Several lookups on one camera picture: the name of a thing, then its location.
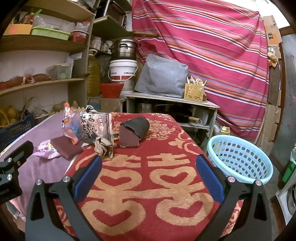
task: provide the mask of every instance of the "wooden stick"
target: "wooden stick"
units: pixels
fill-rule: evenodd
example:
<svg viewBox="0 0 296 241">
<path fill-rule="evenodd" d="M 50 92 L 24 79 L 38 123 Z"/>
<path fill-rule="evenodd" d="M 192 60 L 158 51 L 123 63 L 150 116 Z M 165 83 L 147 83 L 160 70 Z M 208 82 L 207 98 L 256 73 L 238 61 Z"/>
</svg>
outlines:
<svg viewBox="0 0 296 241">
<path fill-rule="evenodd" d="M 139 31 L 129 31 L 132 35 L 138 36 L 149 36 L 149 37 L 159 37 L 159 34 L 150 33 L 150 32 L 139 32 Z"/>
</svg>

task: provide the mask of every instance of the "white plastic bucket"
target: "white plastic bucket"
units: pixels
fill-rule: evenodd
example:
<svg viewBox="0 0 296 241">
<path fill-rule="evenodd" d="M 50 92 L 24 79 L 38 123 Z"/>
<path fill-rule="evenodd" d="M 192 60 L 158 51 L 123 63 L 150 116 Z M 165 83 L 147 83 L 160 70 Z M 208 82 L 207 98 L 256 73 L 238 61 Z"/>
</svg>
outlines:
<svg viewBox="0 0 296 241">
<path fill-rule="evenodd" d="M 121 82 L 135 76 L 138 69 L 137 61 L 118 59 L 110 62 L 108 77 L 112 81 Z"/>
</svg>

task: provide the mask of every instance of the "bucket handle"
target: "bucket handle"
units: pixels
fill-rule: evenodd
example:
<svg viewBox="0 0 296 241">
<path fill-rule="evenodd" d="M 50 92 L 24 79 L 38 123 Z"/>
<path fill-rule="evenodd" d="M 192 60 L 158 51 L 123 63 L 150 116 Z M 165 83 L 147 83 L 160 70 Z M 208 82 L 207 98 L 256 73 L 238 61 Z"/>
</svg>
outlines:
<svg viewBox="0 0 296 241">
<path fill-rule="evenodd" d="M 110 72 L 110 68 L 109 68 L 109 70 L 108 70 L 108 78 L 109 78 L 109 80 L 114 81 L 114 80 L 112 80 L 112 79 L 110 78 L 109 72 Z"/>
</svg>

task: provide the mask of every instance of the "metal screw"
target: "metal screw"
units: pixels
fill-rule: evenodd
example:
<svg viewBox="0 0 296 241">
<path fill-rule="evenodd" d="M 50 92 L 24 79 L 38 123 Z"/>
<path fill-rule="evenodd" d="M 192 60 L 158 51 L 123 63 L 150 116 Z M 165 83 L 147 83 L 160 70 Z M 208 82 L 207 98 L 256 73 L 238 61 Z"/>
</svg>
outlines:
<svg viewBox="0 0 296 241">
<path fill-rule="evenodd" d="M 42 184 L 42 179 L 38 179 L 37 181 L 36 181 L 36 185 L 41 185 Z"/>
<path fill-rule="evenodd" d="M 260 180 L 256 180 L 255 183 L 256 183 L 257 186 L 261 186 L 262 185 L 262 182 Z"/>
<path fill-rule="evenodd" d="M 67 183 L 70 181 L 70 179 L 71 178 L 69 176 L 65 176 L 65 177 L 63 177 L 63 182 Z"/>
<path fill-rule="evenodd" d="M 227 180 L 228 180 L 229 182 L 233 183 L 233 182 L 235 182 L 235 177 L 233 177 L 233 176 L 229 176 L 229 177 L 227 178 Z"/>
</svg>

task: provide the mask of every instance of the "plastic bottle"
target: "plastic bottle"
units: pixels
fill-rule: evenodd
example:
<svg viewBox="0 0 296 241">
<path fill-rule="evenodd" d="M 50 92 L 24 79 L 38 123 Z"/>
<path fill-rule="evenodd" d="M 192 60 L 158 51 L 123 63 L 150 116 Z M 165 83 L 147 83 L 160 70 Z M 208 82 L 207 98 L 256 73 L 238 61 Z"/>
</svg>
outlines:
<svg viewBox="0 0 296 241">
<path fill-rule="evenodd" d="M 87 72 L 89 76 L 87 77 L 87 96 L 95 97 L 100 95 L 100 81 L 101 81 L 101 67 L 99 61 L 95 58 L 97 50 L 89 51 L 89 59 L 87 65 Z"/>
<path fill-rule="evenodd" d="M 296 147 L 294 147 L 294 149 L 291 151 L 291 155 L 290 155 L 290 161 L 288 163 L 287 169 L 285 171 L 285 174 L 283 176 L 283 182 L 287 183 L 290 179 L 290 177 L 292 176 L 293 172 L 296 169 Z"/>
</svg>

